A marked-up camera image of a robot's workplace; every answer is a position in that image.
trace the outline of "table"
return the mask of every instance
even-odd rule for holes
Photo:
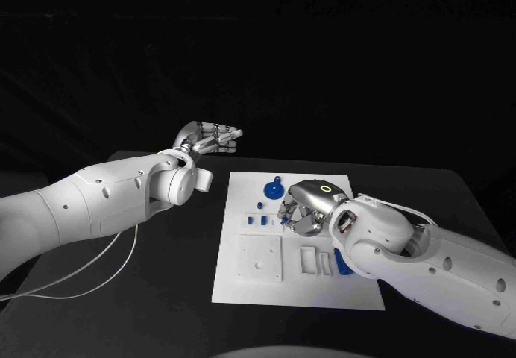
[[[117,152],[118,160],[141,152]],[[385,312],[212,304],[229,172],[349,175],[353,192],[425,212],[438,224],[506,251],[458,175],[441,169],[249,159],[205,155],[209,193],[140,226],[133,259],[98,291],[72,300],[19,298],[0,318],[3,357],[209,357],[264,345],[334,348],[373,357],[516,357],[516,341],[447,321],[379,282]],[[74,271],[111,238],[62,246],[42,255],[20,291]],[[105,257],[45,292],[71,295],[95,287],[120,267],[133,244],[121,235]]]

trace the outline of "blue object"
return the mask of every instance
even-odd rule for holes
[[[271,183],[265,184],[264,194],[272,200],[281,198],[283,195],[285,194],[285,190],[283,189],[280,177],[275,177],[274,181],[271,181]]]
[[[342,275],[347,275],[353,273],[353,270],[346,265],[345,259],[342,258],[340,251],[337,248],[333,249],[333,252],[336,253],[336,267],[339,268],[339,273]]]

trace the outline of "robotic hand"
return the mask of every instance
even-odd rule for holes
[[[298,205],[303,218],[294,221]],[[411,224],[394,207],[430,224]],[[451,321],[516,339],[516,261],[499,250],[441,229],[412,209],[363,194],[349,199],[321,180],[290,187],[277,216],[301,236],[317,235],[326,223],[333,246],[360,276],[385,280]]]
[[[190,122],[172,149],[88,166],[43,189],[0,198],[0,280],[32,257],[78,240],[110,236],[209,191],[205,153],[235,152],[242,131]]]

